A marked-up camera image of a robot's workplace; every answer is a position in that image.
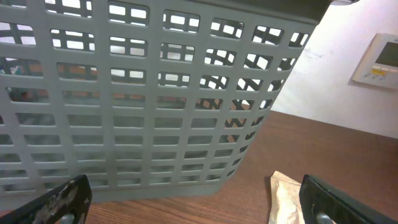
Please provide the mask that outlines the white wall control panel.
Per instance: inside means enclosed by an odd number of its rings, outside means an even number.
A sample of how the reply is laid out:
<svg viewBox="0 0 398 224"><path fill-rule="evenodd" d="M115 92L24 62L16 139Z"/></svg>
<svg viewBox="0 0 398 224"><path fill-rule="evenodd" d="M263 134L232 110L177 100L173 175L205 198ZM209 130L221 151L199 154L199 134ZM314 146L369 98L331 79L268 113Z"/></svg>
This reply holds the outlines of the white wall control panel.
<svg viewBox="0 0 398 224"><path fill-rule="evenodd" d="M352 80L396 90L397 36L377 33L353 73Z"/></svg>

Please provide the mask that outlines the grey plastic lattice basket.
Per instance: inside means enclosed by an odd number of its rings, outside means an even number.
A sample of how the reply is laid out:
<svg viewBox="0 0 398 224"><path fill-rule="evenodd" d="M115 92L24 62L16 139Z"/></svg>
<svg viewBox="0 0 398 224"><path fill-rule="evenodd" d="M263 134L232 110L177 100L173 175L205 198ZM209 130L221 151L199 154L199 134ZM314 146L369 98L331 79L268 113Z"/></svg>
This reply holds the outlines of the grey plastic lattice basket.
<svg viewBox="0 0 398 224"><path fill-rule="evenodd" d="M96 201L237 171L330 1L2 1L1 209L85 174Z"/></svg>

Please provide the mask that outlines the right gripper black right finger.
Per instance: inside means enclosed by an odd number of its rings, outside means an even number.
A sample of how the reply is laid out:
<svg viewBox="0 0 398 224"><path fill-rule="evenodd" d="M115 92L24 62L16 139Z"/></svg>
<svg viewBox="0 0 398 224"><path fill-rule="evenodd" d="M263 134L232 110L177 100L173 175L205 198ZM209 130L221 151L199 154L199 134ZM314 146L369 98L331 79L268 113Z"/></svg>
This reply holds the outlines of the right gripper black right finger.
<svg viewBox="0 0 398 224"><path fill-rule="evenodd" d="M304 175L299 199L306 224L397 224L313 175Z"/></svg>

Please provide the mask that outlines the beige powder bag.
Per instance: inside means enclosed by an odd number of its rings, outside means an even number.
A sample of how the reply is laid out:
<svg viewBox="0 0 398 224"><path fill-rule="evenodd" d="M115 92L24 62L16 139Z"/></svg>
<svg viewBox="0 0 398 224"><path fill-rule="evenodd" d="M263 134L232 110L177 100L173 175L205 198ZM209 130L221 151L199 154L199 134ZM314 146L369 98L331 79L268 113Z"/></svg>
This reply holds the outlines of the beige powder bag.
<svg viewBox="0 0 398 224"><path fill-rule="evenodd" d="M305 224L300 204L301 183L275 171L271 176L271 212L268 224Z"/></svg>

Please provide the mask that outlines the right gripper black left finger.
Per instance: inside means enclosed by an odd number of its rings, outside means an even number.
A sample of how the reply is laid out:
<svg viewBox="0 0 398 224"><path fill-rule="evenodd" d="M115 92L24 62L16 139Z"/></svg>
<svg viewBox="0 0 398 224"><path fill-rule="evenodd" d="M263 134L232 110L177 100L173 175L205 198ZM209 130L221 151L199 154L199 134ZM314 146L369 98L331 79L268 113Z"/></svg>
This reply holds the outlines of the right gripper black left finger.
<svg viewBox="0 0 398 224"><path fill-rule="evenodd" d="M53 190L1 217L1 223L84 224L91 205L92 191L85 174L78 175Z"/></svg>

